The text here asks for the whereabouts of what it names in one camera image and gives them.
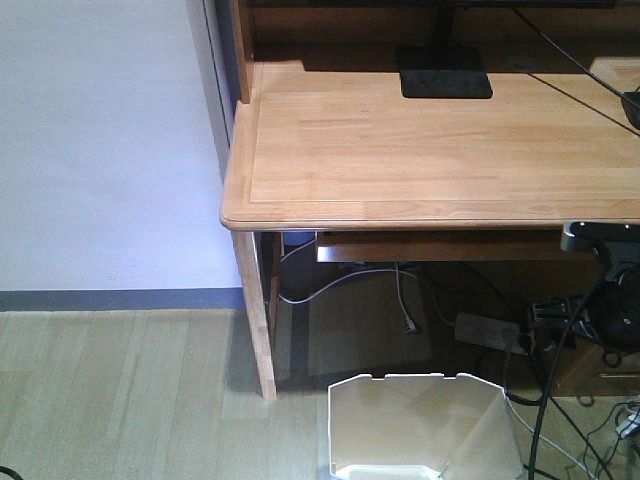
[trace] monitor base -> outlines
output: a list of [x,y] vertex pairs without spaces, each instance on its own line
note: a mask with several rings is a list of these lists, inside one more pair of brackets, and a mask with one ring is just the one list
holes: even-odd
[[406,98],[491,98],[493,90],[478,51],[401,46],[397,50],[402,95]]

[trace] plug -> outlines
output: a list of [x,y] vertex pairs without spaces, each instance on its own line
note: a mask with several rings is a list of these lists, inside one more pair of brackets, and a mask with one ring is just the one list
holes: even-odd
[[620,438],[632,437],[640,432],[640,410],[625,418],[624,422],[616,427],[616,432]]

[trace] desk top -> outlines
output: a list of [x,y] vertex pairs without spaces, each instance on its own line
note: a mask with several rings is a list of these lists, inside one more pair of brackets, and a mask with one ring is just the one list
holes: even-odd
[[[640,57],[585,48],[619,90]],[[280,47],[239,104],[232,230],[546,228],[639,221],[640,136],[620,100],[550,47],[481,48],[490,100],[406,99],[392,47]],[[536,73],[514,71],[531,63]]]

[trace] light wood surface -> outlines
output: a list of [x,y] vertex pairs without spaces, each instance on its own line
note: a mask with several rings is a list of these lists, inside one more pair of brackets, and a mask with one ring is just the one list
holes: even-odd
[[251,341],[255,352],[260,386],[265,400],[276,398],[275,375],[271,356],[269,319],[265,306],[266,297],[260,271],[259,248],[253,232],[232,232],[233,248],[242,277],[244,301],[251,329]]
[[[360,286],[344,285],[319,299],[306,330],[282,309],[278,342],[293,345],[295,357],[278,363],[277,402],[259,395],[243,311],[2,313],[0,463],[25,480],[330,480],[328,383],[429,356],[434,343],[431,334],[399,332],[398,307],[378,280],[362,297]],[[492,361],[499,369],[499,354],[485,367]],[[560,399],[585,432],[618,400]],[[535,409],[520,411],[534,421]],[[515,428],[526,455],[530,435]],[[544,433],[573,455],[584,448],[552,408]],[[606,452],[612,423],[591,439]],[[559,478],[586,478],[544,443],[539,462]],[[625,445],[612,471],[617,480],[640,478]]]
[[[640,138],[619,99],[539,46],[484,51],[490,100],[403,98],[386,47],[263,50],[252,102],[238,108],[223,223],[385,230],[640,219]],[[621,90],[635,89],[637,48],[610,52],[583,55]],[[513,55],[559,73],[509,72]]]

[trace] desk leg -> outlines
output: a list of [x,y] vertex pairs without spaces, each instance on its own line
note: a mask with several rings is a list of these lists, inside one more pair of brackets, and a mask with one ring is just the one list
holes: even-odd
[[276,398],[276,382],[256,236],[254,232],[231,232],[231,235],[242,278],[244,302],[247,307],[247,317],[249,317],[251,341],[256,355],[262,396],[266,400],[273,400]]

